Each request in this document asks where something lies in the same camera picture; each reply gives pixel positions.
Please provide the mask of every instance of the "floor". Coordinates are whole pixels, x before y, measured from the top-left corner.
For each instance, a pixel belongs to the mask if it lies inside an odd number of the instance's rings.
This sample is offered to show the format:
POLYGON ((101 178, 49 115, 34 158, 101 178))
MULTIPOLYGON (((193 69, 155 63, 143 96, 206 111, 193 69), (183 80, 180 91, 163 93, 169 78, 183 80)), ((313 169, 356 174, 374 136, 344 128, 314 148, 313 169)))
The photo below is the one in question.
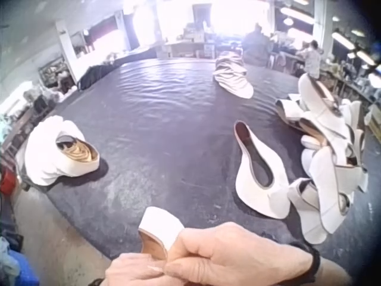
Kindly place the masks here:
POLYGON ((104 277, 110 260, 92 247, 36 189, 14 196, 18 230, 24 235, 23 252, 40 286, 87 286, 104 277))

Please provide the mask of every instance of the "wristwatch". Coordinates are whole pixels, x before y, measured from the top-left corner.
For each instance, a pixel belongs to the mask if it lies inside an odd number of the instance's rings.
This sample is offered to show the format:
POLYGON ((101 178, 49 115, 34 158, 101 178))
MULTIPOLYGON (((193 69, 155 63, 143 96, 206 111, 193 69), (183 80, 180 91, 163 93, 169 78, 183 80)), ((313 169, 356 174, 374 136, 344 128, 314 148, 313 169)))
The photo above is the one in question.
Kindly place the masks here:
POLYGON ((297 247, 301 250, 304 250, 307 253, 310 253, 313 257, 313 261, 312 261, 312 265, 311 265, 310 269, 306 273, 302 274, 299 277, 293 278, 291 280, 283 281, 279 284, 283 285, 283 286, 293 286, 293 285, 302 285, 302 284, 306 284, 306 283, 315 282, 317 272, 320 268, 320 253, 319 253, 319 251, 314 249, 309 244, 301 243, 299 241, 292 241, 288 245, 297 247))

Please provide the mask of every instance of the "ceiling light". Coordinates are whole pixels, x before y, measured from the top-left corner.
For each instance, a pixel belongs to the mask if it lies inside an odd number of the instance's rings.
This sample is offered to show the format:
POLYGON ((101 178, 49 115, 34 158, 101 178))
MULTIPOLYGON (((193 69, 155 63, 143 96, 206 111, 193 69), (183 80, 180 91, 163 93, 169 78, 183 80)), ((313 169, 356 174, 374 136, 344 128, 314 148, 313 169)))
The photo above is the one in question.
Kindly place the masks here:
POLYGON ((303 14, 301 12, 298 12, 296 10, 293 10, 287 7, 283 7, 282 9, 280 9, 280 12, 286 16, 290 16, 292 18, 301 20, 311 25, 315 23, 315 19, 313 19, 311 16, 307 14, 303 14))
POLYGON ((308 1, 307 0, 294 0, 294 2, 299 3, 301 5, 308 5, 308 1))
POLYGON ((375 66, 376 63, 373 61, 373 59, 367 55, 365 52, 363 51, 358 51, 357 52, 357 56, 362 59, 363 61, 365 61, 368 65, 370 66, 375 66))
POLYGON ((341 43, 344 47, 347 49, 355 49, 355 45, 348 40, 346 37, 344 37, 342 34, 338 32, 332 33, 332 38, 341 43))
POLYGON ((351 32, 352 32, 352 34, 355 34, 358 37, 362 37, 362 38, 365 37, 365 34, 360 30, 352 30, 351 32))
POLYGON ((292 26, 293 25, 293 20, 288 17, 288 18, 285 18, 285 20, 283 21, 284 24, 286 24, 287 26, 292 26))
POLYGON ((348 58, 353 59, 356 57, 356 54, 354 52, 351 52, 348 54, 348 58))

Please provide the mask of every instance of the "fluorescent light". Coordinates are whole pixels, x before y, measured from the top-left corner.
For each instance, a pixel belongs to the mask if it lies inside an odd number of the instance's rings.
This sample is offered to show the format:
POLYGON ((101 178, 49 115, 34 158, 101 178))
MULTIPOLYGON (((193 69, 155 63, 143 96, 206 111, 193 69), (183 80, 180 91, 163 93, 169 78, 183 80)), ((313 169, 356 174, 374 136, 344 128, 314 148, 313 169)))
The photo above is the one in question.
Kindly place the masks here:
POLYGON ((293 20, 291 18, 285 18, 285 20, 283 21, 284 24, 286 24, 287 26, 292 26, 293 25, 293 20))
POLYGON ((306 43, 310 43, 314 39, 311 34, 307 34, 303 31, 300 31, 300 30, 295 29, 295 28, 289 29, 287 32, 287 35, 290 38, 294 38, 300 42, 306 42, 306 43))
POLYGON ((348 54, 348 58, 350 58, 350 59, 353 59, 353 58, 355 58, 356 57, 356 54, 354 53, 354 52, 350 52, 349 54, 348 54))
POLYGON ((367 55, 365 52, 363 51, 358 51, 357 52, 357 56, 362 59, 363 61, 365 61, 368 65, 370 66, 375 66, 376 63, 373 61, 373 59, 367 55))
POLYGON ((356 36, 358 36, 358 37, 361 37, 361 38, 364 38, 365 37, 365 34, 364 34, 364 32, 362 32, 362 31, 360 31, 360 30, 352 30, 351 31, 352 32, 352 34, 355 34, 356 36))
POLYGON ((332 33, 332 37, 336 41, 341 43, 347 49, 355 49, 355 45, 350 40, 348 40, 346 37, 344 37, 342 34, 335 32, 335 33, 332 33))
POLYGON ((294 0, 294 2, 299 3, 301 5, 308 5, 308 1, 307 0, 294 0))
POLYGON ((303 14, 301 12, 298 12, 298 11, 290 9, 290 8, 283 7, 282 9, 280 9, 280 12, 284 15, 293 17, 293 18, 298 19, 298 20, 301 20, 301 21, 306 22, 310 25, 315 23, 315 19, 313 19, 311 16, 303 14))

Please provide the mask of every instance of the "black table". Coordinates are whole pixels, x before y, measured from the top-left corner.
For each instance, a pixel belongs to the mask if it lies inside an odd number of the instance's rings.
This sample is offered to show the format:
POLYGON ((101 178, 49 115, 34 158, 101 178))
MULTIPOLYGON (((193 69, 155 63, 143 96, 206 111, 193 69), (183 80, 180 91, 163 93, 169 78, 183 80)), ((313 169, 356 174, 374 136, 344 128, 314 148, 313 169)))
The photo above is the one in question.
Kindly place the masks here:
MULTIPOLYGON (((247 67, 254 97, 235 97, 213 81, 214 62, 175 59, 129 63, 96 82, 58 114, 73 120, 99 150, 98 171, 63 178, 48 191, 57 209, 100 252, 113 258, 140 251, 138 225, 148 206, 164 208, 185 226, 234 221, 280 242, 302 239, 292 207, 284 220, 264 217, 236 195, 241 151, 233 124, 243 120, 283 159, 290 182, 305 176, 301 133, 276 114, 276 98, 297 92, 297 78, 247 67)), ((373 251, 379 228, 380 146, 367 134, 367 194, 337 232, 317 248, 357 274, 373 251)), ((254 166, 259 179, 263 169, 254 166)))

